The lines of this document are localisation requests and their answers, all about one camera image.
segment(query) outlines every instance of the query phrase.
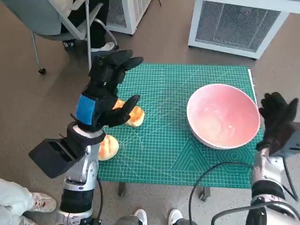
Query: white sneaker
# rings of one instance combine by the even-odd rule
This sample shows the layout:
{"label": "white sneaker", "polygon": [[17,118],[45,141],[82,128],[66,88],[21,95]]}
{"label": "white sneaker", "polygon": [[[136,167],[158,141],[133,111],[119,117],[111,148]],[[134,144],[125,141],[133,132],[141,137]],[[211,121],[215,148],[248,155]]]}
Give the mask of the white sneaker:
{"label": "white sneaker", "polygon": [[25,216],[20,216],[20,225],[38,225],[36,222],[32,221],[31,219],[28,219]]}
{"label": "white sneaker", "polygon": [[33,196],[33,207],[29,210],[30,212],[53,212],[56,209],[56,200],[51,196],[34,192]]}
{"label": "white sneaker", "polygon": [[147,225],[147,214],[145,210],[139,209],[135,212],[135,216],[142,222],[143,225]]}
{"label": "white sneaker", "polygon": [[90,51],[92,53],[95,53],[95,52],[109,52],[111,50],[114,50],[114,48],[115,48],[114,42],[111,41],[111,42],[107,42],[102,48],[91,48]]}
{"label": "white sneaker", "polygon": [[182,218],[183,218],[183,216],[182,216],[181,212],[177,209],[174,209],[169,214],[168,225],[173,225]]}

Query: white bowl rim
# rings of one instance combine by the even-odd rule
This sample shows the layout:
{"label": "white bowl rim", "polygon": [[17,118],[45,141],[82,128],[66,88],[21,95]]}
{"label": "white bowl rim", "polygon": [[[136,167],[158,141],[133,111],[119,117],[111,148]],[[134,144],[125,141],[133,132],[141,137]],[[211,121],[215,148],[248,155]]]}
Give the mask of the white bowl rim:
{"label": "white bowl rim", "polygon": [[[188,115],[189,115],[189,112],[188,112],[188,106],[189,106],[189,104],[190,104],[190,100],[191,100],[192,96],[193,96],[196,92],[200,91],[200,89],[207,88],[207,87],[209,87],[209,86],[215,86],[215,85],[227,86],[227,87],[230,87],[230,88],[233,88],[233,89],[236,89],[236,90],[240,91],[241,93],[243,93],[243,94],[244,94],[244,95],[252,102],[252,104],[253,104],[254,107],[256,108],[256,113],[257,113],[257,117],[258,117],[258,126],[257,126],[257,130],[254,132],[253,136],[251,136],[251,138],[249,138],[249,140],[247,140],[247,141],[246,141],[245,143],[243,143],[243,144],[239,144],[239,145],[236,145],[236,146],[219,146],[219,145],[215,145],[215,144],[213,144],[213,143],[207,141],[205,138],[201,137],[201,135],[199,135],[199,134],[196,132],[195,127],[194,127],[194,126],[190,123],[190,121],[189,121],[189,116],[188,116]],[[198,88],[198,89],[197,89],[197,90],[189,97],[189,100],[188,100],[188,102],[187,102],[187,120],[188,120],[188,123],[189,123],[190,128],[191,128],[192,131],[193,131],[192,133],[193,133],[193,134],[196,134],[196,136],[197,136],[199,139],[203,140],[205,143],[207,143],[207,144],[209,144],[209,145],[211,145],[211,146],[214,146],[214,147],[216,147],[216,148],[218,148],[218,149],[224,149],[224,150],[226,150],[226,149],[235,149],[235,148],[244,146],[245,144],[248,144],[248,143],[249,143],[250,141],[252,141],[253,138],[255,138],[255,136],[257,135],[257,133],[258,133],[258,131],[259,131],[259,128],[260,128],[260,124],[261,124],[261,117],[260,117],[260,114],[259,114],[259,111],[258,111],[258,107],[257,107],[257,105],[254,103],[254,101],[253,101],[253,100],[252,100],[245,92],[243,92],[242,90],[240,90],[240,89],[238,89],[238,88],[236,88],[236,87],[233,87],[233,86],[231,86],[231,85],[224,84],[224,83],[212,83],[212,84],[207,84],[207,85],[204,85],[204,86]]]}

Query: black cable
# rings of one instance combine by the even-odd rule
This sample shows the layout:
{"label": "black cable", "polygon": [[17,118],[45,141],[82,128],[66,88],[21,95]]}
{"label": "black cable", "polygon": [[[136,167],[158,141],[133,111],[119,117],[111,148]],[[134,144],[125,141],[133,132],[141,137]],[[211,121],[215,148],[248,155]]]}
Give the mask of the black cable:
{"label": "black cable", "polygon": [[289,181],[289,185],[291,187],[291,190],[292,190],[292,193],[289,191],[289,189],[287,189],[285,186],[283,186],[283,188],[285,189],[285,191],[295,200],[295,201],[299,201],[299,197],[297,195],[297,192],[295,190],[295,187],[293,185],[293,182],[292,182],[292,179],[291,179],[291,175],[290,175],[290,172],[289,172],[289,169],[287,168],[287,165],[286,165],[286,159],[283,158],[283,165],[285,167],[285,174],[286,174],[286,177],[287,177],[287,180]]}
{"label": "black cable", "polygon": [[222,216],[225,216],[227,214],[231,214],[231,213],[235,213],[235,212],[242,212],[242,211],[246,211],[246,210],[256,210],[256,209],[259,209],[259,208],[262,208],[262,207],[266,207],[266,206],[269,206],[269,205],[283,205],[283,206],[286,206],[288,207],[290,210],[292,210],[295,215],[298,217],[298,220],[300,220],[300,215],[299,213],[296,211],[296,209],[294,207],[292,207],[291,205],[285,203],[285,202],[264,202],[264,203],[260,203],[260,204],[257,204],[257,205],[251,205],[251,206],[246,206],[246,207],[240,207],[240,208],[235,208],[235,209],[231,209],[231,210],[225,210],[223,212],[220,212],[218,214],[216,214],[212,219],[211,219],[211,225],[214,225],[215,224],[215,221],[216,219],[222,217]]}
{"label": "black cable", "polygon": [[209,170],[205,171],[197,180],[197,182],[195,183],[193,190],[191,192],[191,195],[189,197],[189,201],[188,201],[188,217],[189,217],[189,224],[192,225],[192,211],[191,211],[191,206],[192,206],[192,198],[193,198],[193,194],[196,190],[196,187],[199,185],[200,181],[212,170],[214,170],[216,167],[220,166],[220,165],[225,165],[225,164],[231,164],[231,165],[243,165],[243,166],[247,166],[252,168],[251,165],[245,164],[245,163],[238,163],[238,162],[223,162],[223,163],[219,163],[217,165],[214,165],[213,167],[211,167]]}
{"label": "black cable", "polygon": [[99,189],[100,189],[100,209],[99,209],[99,213],[98,213],[98,216],[97,216],[97,219],[95,221],[96,224],[99,224],[99,220],[100,220],[100,216],[101,216],[101,213],[102,213],[102,209],[103,209],[103,189],[102,189],[102,185],[101,185],[101,180],[99,177],[97,177],[97,181],[98,181],[98,184],[99,184]]}
{"label": "black cable", "polygon": [[[287,189],[287,187],[285,187],[283,185],[283,188],[286,190],[286,192],[292,197],[294,198],[296,201],[298,201],[298,196],[297,196],[297,193],[295,191],[295,188],[294,188],[294,185],[292,183],[292,179],[291,179],[291,176],[290,176],[290,173],[288,171],[288,168],[286,166],[286,161],[285,159],[283,158],[283,162],[284,162],[284,167],[285,167],[285,173],[286,173],[286,176],[287,176],[287,179],[289,181],[289,184],[290,184],[290,187],[292,189],[292,193]],[[220,165],[243,165],[243,166],[246,166],[246,167],[250,167],[250,168],[253,168],[253,166],[251,165],[248,165],[248,164],[245,164],[245,163],[238,163],[238,162],[222,162],[222,163],[219,163],[219,164],[216,164],[214,165],[213,167],[211,167],[209,170],[205,171],[200,177],[199,179],[197,180],[197,182],[195,183],[193,189],[192,189],[192,192],[191,192],[191,195],[189,197],[189,201],[188,201],[188,217],[189,217],[189,224],[190,225],[193,225],[192,224],[192,211],[191,211],[191,206],[192,206],[192,198],[193,198],[193,194],[197,188],[197,186],[199,185],[199,183],[201,182],[201,180],[211,171],[213,171],[215,168],[219,167]],[[291,205],[285,203],[285,202],[264,202],[264,203],[261,203],[261,204],[257,204],[257,205],[253,205],[253,206],[247,206],[247,207],[241,207],[241,208],[236,208],[236,209],[231,209],[231,210],[225,210],[223,212],[220,212],[218,214],[216,214],[212,220],[211,220],[211,225],[214,225],[216,219],[218,219],[219,217],[221,216],[224,216],[226,214],[231,214],[231,213],[234,213],[234,212],[241,212],[241,211],[245,211],[245,210],[253,210],[253,209],[258,209],[258,208],[261,208],[261,207],[265,207],[265,206],[268,206],[268,205],[273,205],[273,204],[281,204],[281,205],[284,205],[288,208],[290,208],[294,213],[295,215],[298,217],[298,219],[300,220],[300,215],[299,213],[297,212],[297,210],[295,208],[293,208]]]}

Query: blue tag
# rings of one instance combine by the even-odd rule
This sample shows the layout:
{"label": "blue tag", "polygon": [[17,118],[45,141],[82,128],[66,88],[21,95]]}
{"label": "blue tag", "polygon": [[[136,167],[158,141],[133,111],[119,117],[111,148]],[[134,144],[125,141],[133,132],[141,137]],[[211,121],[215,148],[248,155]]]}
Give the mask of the blue tag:
{"label": "blue tag", "polygon": [[84,95],[80,96],[76,109],[76,117],[80,122],[86,125],[92,125],[95,103],[93,99],[85,97]]}

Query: table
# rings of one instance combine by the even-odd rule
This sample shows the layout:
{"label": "table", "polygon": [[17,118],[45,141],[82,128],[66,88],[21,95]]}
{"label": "table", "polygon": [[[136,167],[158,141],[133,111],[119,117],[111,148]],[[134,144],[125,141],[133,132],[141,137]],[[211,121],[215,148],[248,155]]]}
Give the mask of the table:
{"label": "table", "polygon": [[[199,176],[224,161],[253,163],[256,143],[263,131],[249,144],[233,150],[214,150],[192,135],[186,116],[191,94],[211,83],[226,83],[255,94],[250,70],[240,66],[182,64],[141,64],[130,70],[119,86],[119,97],[141,95],[138,105],[145,111],[140,127],[126,125],[106,128],[120,143],[117,155],[99,164],[102,180],[168,185],[194,185]],[[250,169],[224,165],[207,175],[202,186],[250,188]]]}

